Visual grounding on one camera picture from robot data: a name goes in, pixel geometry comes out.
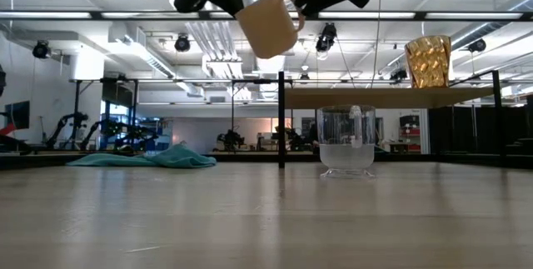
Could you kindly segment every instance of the mug handle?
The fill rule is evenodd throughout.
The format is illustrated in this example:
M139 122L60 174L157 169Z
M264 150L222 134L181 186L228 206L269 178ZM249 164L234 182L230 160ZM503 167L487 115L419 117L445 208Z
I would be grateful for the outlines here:
M290 0L296 7L295 1L296 0ZM301 9L299 7L296 7L296 12L298 12L298 29L295 32L300 32L305 26L306 26L306 18L301 13Z

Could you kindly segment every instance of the gold glass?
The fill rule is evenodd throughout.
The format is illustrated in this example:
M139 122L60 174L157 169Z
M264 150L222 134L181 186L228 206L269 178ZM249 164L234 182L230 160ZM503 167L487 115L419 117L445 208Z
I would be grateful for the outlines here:
M448 87L450 37L420 37L407 43L405 49L413 88Z

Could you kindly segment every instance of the wooden table surface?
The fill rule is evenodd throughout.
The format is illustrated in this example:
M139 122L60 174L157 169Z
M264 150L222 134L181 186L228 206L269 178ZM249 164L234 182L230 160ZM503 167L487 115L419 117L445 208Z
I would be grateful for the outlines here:
M533 268L533 173L377 163L0 172L0 268Z

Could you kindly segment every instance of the teal towel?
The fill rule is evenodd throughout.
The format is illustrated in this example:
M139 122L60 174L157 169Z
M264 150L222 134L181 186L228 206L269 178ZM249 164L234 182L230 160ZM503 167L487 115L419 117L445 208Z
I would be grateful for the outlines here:
M156 156L124 157L109 153L94 153L82 157L68 166L91 167L170 167L170 168L202 168L215 166L213 157L201 156L182 144L174 145Z

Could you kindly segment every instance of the spotlight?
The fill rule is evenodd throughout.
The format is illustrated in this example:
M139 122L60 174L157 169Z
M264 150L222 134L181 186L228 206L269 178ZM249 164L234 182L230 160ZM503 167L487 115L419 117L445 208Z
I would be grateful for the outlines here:
M300 79L310 80L309 74L302 73L301 76L300 76Z
M391 85L397 85L399 84L402 80L406 79L407 78L407 72L406 72L406 69L404 68L400 68L398 69L397 71L395 72L392 72L391 73L391 78L389 78L392 82L391 82Z
M486 42L483 39L479 39L467 48L469 52L483 52L486 49Z
M327 52L335 44L336 28L334 23L326 23L322 34L318 37L316 42L317 52Z
M48 41L37 41L37 45L33 48L32 54L39 59L48 59L52 54L52 50L48 46Z
M189 49L191 49L189 35L180 34L179 36L177 36L177 41L176 44L174 44L174 48L176 48L176 50L179 52L188 52Z

